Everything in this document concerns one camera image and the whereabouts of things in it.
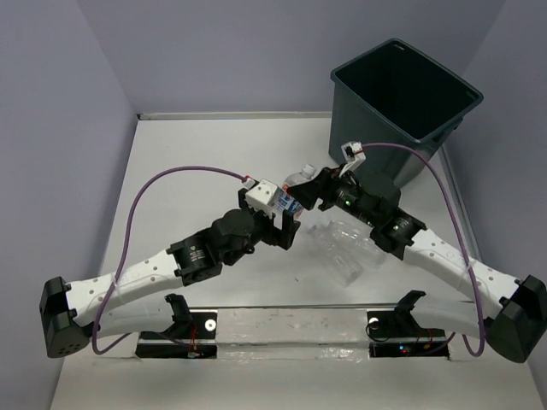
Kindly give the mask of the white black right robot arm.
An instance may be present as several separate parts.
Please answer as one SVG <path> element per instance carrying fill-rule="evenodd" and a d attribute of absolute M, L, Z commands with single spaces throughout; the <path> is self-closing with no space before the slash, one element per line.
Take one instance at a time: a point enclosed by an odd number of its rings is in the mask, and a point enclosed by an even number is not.
<path fill-rule="evenodd" d="M 483 337 L 503 358 L 525 362 L 546 332 L 546 285 L 499 272 L 441 239 L 399 207 L 401 191 L 383 174 L 357 180 L 338 168 L 323 168 L 311 181 L 289 188 L 304 208 L 337 207 L 369 223 L 375 245 L 406 264 L 419 267 L 469 298 L 441 302 L 422 291 L 408 293 L 393 314 L 395 328 L 412 335 L 439 328 Z"/>

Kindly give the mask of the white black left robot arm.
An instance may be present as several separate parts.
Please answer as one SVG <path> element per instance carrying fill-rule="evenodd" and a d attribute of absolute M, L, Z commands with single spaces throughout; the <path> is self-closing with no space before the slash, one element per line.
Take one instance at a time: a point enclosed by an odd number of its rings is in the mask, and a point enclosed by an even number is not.
<path fill-rule="evenodd" d="M 62 358 L 84 348 L 99 312 L 119 308 L 161 290 L 174 290 L 213 278 L 254 252 L 259 242 L 289 249 L 300 226 L 291 211 L 284 211 L 281 226 L 275 215 L 241 204 L 226 212 L 211 227 L 171 245 L 121 275 L 102 275 L 67 282 L 57 277 L 44 284 L 39 312 L 47 355 Z"/>

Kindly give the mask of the dark green plastic bin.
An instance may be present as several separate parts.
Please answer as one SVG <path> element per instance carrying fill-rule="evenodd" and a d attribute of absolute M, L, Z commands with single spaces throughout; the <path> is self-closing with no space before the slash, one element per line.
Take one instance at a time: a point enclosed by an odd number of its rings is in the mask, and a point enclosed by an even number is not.
<path fill-rule="evenodd" d="M 331 79 L 328 154 L 341 164 L 343 144 L 371 143 L 356 175 L 383 173 L 398 187 L 420 174 L 484 99 L 460 76 L 398 38 L 334 68 Z"/>

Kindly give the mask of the clear crushed bottle centre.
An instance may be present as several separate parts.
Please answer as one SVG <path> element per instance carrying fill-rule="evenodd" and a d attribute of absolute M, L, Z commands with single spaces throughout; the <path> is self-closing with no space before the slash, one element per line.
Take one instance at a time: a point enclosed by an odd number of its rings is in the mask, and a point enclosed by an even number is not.
<path fill-rule="evenodd" d="M 333 220 L 325 225 L 312 225 L 307 230 L 310 254 L 327 266 L 343 287 L 353 284 L 363 272 L 354 254 L 355 242 L 351 233 L 347 224 Z"/>

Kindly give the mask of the clear bottle white cap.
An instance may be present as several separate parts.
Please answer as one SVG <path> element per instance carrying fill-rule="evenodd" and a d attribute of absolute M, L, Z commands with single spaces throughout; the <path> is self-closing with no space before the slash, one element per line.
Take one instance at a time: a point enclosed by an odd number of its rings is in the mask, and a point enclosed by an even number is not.
<path fill-rule="evenodd" d="M 331 220 L 326 225 L 327 238 L 343 255 L 353 258 L 359 265 L 380 268 L 386 259 L 369 237 L 371 227 L 359 227 L 354 223 Z"/>

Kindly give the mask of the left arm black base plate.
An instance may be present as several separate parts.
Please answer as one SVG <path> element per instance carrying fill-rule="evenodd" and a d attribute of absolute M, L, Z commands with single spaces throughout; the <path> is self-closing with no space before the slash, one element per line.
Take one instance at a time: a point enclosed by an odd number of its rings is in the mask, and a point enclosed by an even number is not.
<path fill-rule="evenodd" d="M 218 311 L 189 308 L 181 295 L 164 297 L 170 309 L 170 326 L 162 331 L 144 331 L 138 335 L 135 355 L 141 359 L 215 359 Z"/>

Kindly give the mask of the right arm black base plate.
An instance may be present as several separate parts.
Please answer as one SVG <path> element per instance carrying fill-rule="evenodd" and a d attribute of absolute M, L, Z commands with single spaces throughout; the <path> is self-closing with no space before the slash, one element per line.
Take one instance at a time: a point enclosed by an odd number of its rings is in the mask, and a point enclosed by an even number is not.
<path fill-rule="evenodd" d="M 420 327 L 411 315 L 425 295 L 424 291 L 411 290 L 392 310 L 367 312 L 365 332 L 371 358 L 450 358 L 451 337 L 440 329 Z"/>

